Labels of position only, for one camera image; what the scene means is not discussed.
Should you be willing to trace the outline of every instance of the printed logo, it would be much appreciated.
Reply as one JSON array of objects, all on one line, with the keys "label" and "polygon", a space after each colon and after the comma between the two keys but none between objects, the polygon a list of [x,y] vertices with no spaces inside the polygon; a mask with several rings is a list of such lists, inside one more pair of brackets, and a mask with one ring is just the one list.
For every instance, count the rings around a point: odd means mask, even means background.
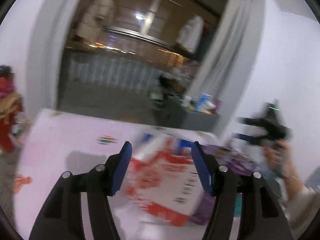
[{"label": "printed logo", "polygon": [[109,144],[109,143],[117,143],[118,139],[114,139],[111,136],[101,136],[97,139],[98,143],[100,144]]}]

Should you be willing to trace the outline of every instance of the table surface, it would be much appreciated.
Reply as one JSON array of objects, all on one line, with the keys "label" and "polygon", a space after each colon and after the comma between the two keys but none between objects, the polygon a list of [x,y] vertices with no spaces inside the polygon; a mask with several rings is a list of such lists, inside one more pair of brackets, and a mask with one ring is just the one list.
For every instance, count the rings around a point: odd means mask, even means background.
[{"label": "table surface", "polygon": [[[152,129],[148,125],[43,109],[22,150],[17,170],[17,174],[31,177],[31,183],[24,185],[14,196],[16,227],[23,239],[29,238],[44,201],[64,171],[71,171],[74,175],[88,172],[105,163],[110,155],[119,153],[125,141],[132,143],[134,151],[142,135]],[[215,136],[210,133],[169,128],[165,132],[198,140],[201,144],[216,143]],[[101,136],[110,136],[114,140],[109,144],[99,144],[97,139]],[[166,225],[129,202],[123,190],[124,187],[114,197],[108,197],[122,240],[202,239],[205,227],[192,223],[181,228]],[[86,193],[82,193],[81,200],[85,237],[92,240]]]}]

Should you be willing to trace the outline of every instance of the black object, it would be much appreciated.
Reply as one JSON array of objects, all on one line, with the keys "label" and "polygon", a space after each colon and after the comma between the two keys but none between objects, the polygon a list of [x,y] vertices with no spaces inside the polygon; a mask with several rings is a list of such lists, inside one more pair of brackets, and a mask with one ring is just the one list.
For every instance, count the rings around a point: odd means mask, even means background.
[{"label": "black object", "polygon": [[264,114],[261,118],[239,118],[239,122],[247,125],[263,127],[267,134],[263,136],[249,136],[244,134],[235,134],[235,138],[246,140],[252,145],[268,146],[277,150],[282,157],[279,165],[276,165],[272,171],[280,178],[284,178],[283,165],[286,162],[285,150],[282,149],[276,140],[285,139],[289,136],[289,129],[280,124],[279,114],[280,109],[277,106],[277,101],[274,104],[267,104]]},{"label": "black object", "polygon": [[8,78],[11,73],[11,67],[7,65],[0,66],[0,77]]},{"label": "black object", "polygon": [[119,240],[107,196],[120,189],[131,155],[132,146],[125,142],[119,154],[110,156],[104,165],[88,173],[64,172],[44,202],[29,240],[85,240],[81,192],[87,192],[94,239]]},{"label": "black object", "polygon": [[209,46],[216,31],[216,26],[204,28],[197,50],[192,56],[192,60],[202,63],[202,60],[209,49]]},{"label": "black object", "polygon": [[[80,192],[87,192],[94,239],[120,240],[107,196],[120,188],[131,153],[131,144],[126,142],[119,154],[88,173],[64,172],[42,206],[29,239],[85,240]],[[260,173],[236,175],[226,166],[219,166],[213,155],[205,154],[198,142],[192,146],[192,158],[203,188],[211,196],[217,196],[202,240],[229,239],[237,193],[242,193],[238,240],[292,240],[287,219]],[[299,240],[317,239],[319,221],[320,212]],[[1,208],[0,239],[22,240]]]}]

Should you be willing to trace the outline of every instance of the gray floor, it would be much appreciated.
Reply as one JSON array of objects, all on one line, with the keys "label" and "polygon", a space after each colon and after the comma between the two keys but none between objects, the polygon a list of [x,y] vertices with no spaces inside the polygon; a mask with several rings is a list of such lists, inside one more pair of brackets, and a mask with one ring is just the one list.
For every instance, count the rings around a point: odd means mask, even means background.
[{"label": "gray floor", "polygon": [[14,223],[13,210],[13,185],[16,175],[20,150],[13,153],[3,153],[0,156],[0,206],[10,222]]},{"label": "gray floor", "polygon": [[105,119],[156,125],[153,101],[145,94],[80,82],[67,82],[58,110]]}]

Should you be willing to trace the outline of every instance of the blue gripper pad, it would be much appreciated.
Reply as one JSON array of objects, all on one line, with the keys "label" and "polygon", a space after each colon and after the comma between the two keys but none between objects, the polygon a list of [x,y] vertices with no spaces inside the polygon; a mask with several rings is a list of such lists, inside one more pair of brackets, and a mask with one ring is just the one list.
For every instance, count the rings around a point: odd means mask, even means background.
[{"label": "blue gripper pad", "polygon": [[191,146],[191,156],[196,167],[201,185],[205,192],[213,195],[212,174],[204,161],[204,152],[198,142],[194,142]]},{"label": "blue gripper pad", "polygon": [[121,184],[129,166],[131,156],[132,145],[130,142],[125,142],[119,153],[120,159],[118,160],[118,166],[113,173],[113,181],[111,187],[112,195],[116,194],[116,192],[121,188]]}]

